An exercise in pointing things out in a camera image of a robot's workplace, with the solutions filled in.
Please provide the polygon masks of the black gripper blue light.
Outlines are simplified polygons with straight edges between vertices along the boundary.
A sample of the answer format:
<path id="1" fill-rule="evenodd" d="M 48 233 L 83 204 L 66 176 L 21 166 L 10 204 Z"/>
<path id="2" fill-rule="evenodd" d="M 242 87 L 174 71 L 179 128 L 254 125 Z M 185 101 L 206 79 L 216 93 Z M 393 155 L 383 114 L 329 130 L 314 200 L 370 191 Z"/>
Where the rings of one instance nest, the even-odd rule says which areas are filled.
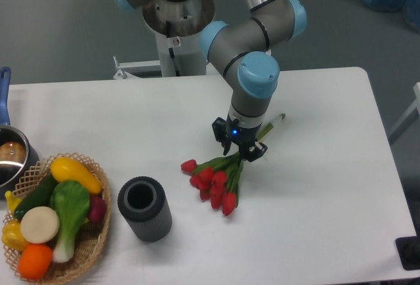
<path id="1" fill-rule="evenodd" d="M 212 123 L 212 129 L 217 142 L 223 147 L 223 155 L 229 153 L 232 143 L 239 148 L 242 160 L 254 162 L 262 157 L 268 150 L 267 145 L 256 141 L 261 125 L 256 127 L 242 127 L 239 119 L 226 120 L 218 117 Z"/>

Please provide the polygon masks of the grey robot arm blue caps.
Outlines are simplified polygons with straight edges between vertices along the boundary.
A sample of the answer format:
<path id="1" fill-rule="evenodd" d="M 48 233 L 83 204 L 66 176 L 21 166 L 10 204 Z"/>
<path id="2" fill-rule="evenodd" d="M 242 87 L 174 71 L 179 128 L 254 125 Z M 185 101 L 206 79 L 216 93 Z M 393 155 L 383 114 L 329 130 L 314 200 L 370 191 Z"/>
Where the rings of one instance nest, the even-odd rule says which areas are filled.
<path id="1" fill-rule="evenodd" d="M 215 19 L 213 0 L 115 0 L 124 10 L 141 9 L 154 33 L 162 76 L 206 73 L 211 64 L 232 88 L 226 118 L 213 124 L 225 152 L 235 144 L 240 158 L 259 159 L 264 115 L 278 85 L 280 67 L 272 46 L 302 33 L 307 24 L 298 0 L 246 0 L 250 18 L 231 27 Z"/>

